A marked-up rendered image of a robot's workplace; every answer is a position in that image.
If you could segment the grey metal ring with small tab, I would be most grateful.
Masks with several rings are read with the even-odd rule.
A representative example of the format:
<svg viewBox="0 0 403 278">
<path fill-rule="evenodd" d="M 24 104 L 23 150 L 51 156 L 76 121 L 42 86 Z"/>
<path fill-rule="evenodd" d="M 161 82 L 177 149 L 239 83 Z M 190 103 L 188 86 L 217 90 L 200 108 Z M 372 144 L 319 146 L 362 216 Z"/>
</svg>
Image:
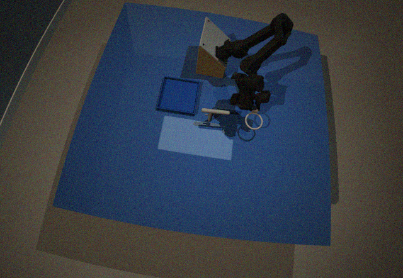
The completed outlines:
<svg viewBox="0 0 403 278">
<path fill-rule="evenodd" d="M 261 125 L 260 125 L 258 128 L 251 128 L 251 127 L 247 124 L 247 121 L 246 121 L 246 120 L 247 120 L 247 117 L 248 117 L 250 114 L 256 114 L 256 115 L 258 115 L 258 116 L 261 118 Z M 246 126 L 247 126 L 248 128 L 250 128 L 250 129 L 252 129 L 252 130 L 258 130 L 258 129 L 261 128 L 261 126 L 262 126 L 262 124 L 263 124 L 263 120 L 262 120 L 261 115 L 258 114 L 258 108 L 257 108 L 257 106 L 253 105 L 253 107 L 252 107 L 252 112 L 251 112 L 251 113 L 248 113 L 248 114 L 246 115 L 246 117 L 245 117 L 245 124 L 246 124 Z"/>
</svg>

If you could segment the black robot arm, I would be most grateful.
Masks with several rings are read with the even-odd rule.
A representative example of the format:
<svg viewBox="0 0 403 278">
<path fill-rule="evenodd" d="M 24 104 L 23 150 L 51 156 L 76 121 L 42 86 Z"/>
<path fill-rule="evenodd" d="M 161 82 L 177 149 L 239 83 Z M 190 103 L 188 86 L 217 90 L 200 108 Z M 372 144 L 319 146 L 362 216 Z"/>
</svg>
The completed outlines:
<svg viewBox="0 0 403 278">
<path fill-rule="evenodd" d="M 287 43 L 291 35 L 293 21 L 283 13 L 274 17 L 271 24 L 252 34 L 244 40 L 230 42 L 226 40 L 221 47 L 215 47 L 215 57 L 224 62 L 225 59 L 233 56 L 234 58 L 243 58 L 248 55 L 248 50 L 253 46 L 263 42 L 274 35 L 263 48 L 254 55 L 248 56 L 240 62 L 240 69 L 246 74 L 234 72 L 231 79 L 234 79 L 239 90 L 250 89 L 261 92 L 264 88 L 264 77 L 258 75 L 261 64 L 270 57 L 281 46 Z M 283 35 L 282 35 L 283 34 Z M 248 76 L 247 76 L 248 75 Z M 249 110 L 254 105 L 254 99 L 250 94 L 243 95 L 239 93 L 238 107 Z"/>
</svg>

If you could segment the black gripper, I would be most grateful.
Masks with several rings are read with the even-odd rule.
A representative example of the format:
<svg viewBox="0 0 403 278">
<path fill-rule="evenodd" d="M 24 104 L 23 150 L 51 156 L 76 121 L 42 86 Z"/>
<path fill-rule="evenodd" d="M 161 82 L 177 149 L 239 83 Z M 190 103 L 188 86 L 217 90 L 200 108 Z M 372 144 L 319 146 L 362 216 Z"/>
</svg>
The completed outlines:
<svg viewBox="0 0 403 278">
<path fill-rule="evenodd" d="M 246 90 L 239 90 L 239 93 L 242 93 L 243 95 L 246 94 L 250 94 L 254 100 L 256 100 L 255 105 L 257 106 L 258 110 L 260 111 L 259 107 L 260 104 L 262 103 L 268 103 L 270 100 L 270 91 L 266 90 L 266 91 L 261 91 L 260 93 L 256 93 L 253 90 L 250 89 L 246 89 Z M 238 100 L 239 100 L 239 93 L 238 94 L 233 94 L 231 99 L 230 99 L 230 103 L 231 105 L 237 105 L 238 104 Z"/>
</svg>

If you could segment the blue square tray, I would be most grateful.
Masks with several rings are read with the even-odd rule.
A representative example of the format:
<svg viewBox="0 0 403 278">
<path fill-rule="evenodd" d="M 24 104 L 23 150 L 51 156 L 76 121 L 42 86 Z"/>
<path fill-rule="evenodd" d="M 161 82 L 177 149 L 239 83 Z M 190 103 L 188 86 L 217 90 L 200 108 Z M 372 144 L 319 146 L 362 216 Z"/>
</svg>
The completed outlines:
<svg viewBox="0 0 403 278">
<path fill-rule="evenodd" d="M 164 75 L 157 109 L 194 116 L 199 86 L 199 81 Z"/>
</svg>

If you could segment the dark grey t-shaped steel stake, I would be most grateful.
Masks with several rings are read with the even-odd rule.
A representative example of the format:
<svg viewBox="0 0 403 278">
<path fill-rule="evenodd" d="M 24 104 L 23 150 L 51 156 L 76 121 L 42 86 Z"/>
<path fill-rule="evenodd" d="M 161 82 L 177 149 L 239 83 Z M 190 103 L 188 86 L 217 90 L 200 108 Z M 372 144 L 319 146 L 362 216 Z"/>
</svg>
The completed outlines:
<svg viewBox="0 0 403 278">
<path fill-rule="evenodd" d="M 230 115 L 230 111 L 226 111 L 226 110 L 219 110 L 219 109 L 208 109 L 208 108 L 202 108 L 201 111 L 203 113 L 209 113 L 209 114 L 205 114 L 205 116 L 208 116 L 208 121 L 212 120 L 212 116 L 213 114 L 226 114 L 226 115 Z"/>
</svg>

